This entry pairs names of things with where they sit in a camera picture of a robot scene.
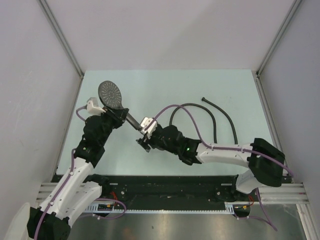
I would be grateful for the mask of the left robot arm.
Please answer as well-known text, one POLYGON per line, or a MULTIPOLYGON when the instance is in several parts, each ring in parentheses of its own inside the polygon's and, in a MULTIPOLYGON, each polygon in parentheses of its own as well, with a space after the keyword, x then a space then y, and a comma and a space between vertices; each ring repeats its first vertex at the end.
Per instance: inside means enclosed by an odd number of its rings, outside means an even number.
POLYGON ((27 232, 31 239, 66 240, 85 209, 96 199, 110 196, 107 179, 94 175, 93 170, 110 134, 123 125, 128 112, 127 108, 104 108, 84 121, 81 141, 71 151, 66 173, 38 208, 30 208, 27 232))

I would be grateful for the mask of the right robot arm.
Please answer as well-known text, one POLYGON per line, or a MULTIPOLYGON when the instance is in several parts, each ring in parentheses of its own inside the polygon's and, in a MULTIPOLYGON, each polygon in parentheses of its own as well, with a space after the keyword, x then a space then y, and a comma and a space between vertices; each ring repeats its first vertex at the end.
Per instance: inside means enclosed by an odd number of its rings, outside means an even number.
POLYGON ((285 155, 262 138, 253 143, 223 146, 205 144, 199 139, 183 136, 174 125, 143 130, 137 143, 146 151, 157 149, 176 155, 186 165, 223 163, 246 168, 235 177, 231 196, 242 201, 261 186, 278 188, 282 185, 285 155))

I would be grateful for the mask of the grey shower head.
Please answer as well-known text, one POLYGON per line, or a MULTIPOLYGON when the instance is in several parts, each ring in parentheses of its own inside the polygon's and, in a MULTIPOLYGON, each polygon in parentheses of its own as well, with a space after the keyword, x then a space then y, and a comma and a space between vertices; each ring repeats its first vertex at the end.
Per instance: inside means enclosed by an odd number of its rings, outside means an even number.
MULTIPOLYGON (((126 108, 122 105, 122 94, 118 86, 109 80, 103 81, 98 86, 98 97, 104 107, 115 109, 126 108)), ((130 110, 126 116, 126 121, 137 131, 141 129, 140 123, 130 114, 130 110)))

